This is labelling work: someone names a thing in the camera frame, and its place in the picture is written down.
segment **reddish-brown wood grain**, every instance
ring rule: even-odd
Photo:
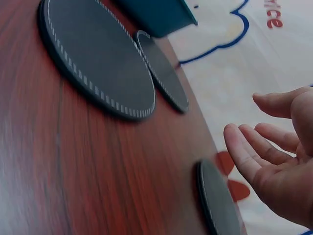
[[[187,114],[157,93],[146,121],[113,118],[56,70],[38,4],[0,0],[0,234],[207,234],[193,173],[216,149],[182,69]]]

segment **black circular disc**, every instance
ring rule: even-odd
[[[155,90],[147,65],[99,0],[42,0],[38,24],[58,69],[89,98],[128,119],[152,113]]]
[[[213,235],[240,235],[232,197],[222,175],[209,160],[198,164],[198,190],[204,215]]]
[[[183,113],[187,112],[189,105],[185,91],[174,68],[161,49],[144,31],[138,31],[134,39],[148,64],[155,85],[174,108]]]

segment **palm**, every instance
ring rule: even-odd
[[[278,215],[312,228],[313,92],[301,88],[286,94],[257,95],[254,100],[272,116],[291,118],[296,133],[264,123],[255,129],[230,124],[224,130],[227,149],[263,202]]]

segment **teal plastic box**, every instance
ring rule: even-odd
[[[198,25],[184,0],[115,0],[144,31],[162,38],[187,25]]]

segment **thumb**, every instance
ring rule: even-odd
[[[292,101],[291,119],[306,154],[313,156],[313,91],[304,92]]]
[[[287,93],[253,94],[253,100],[268,115],[291,118],[291,103],[296,97],[307,91],[313,91],[313,88],[301,87]]]

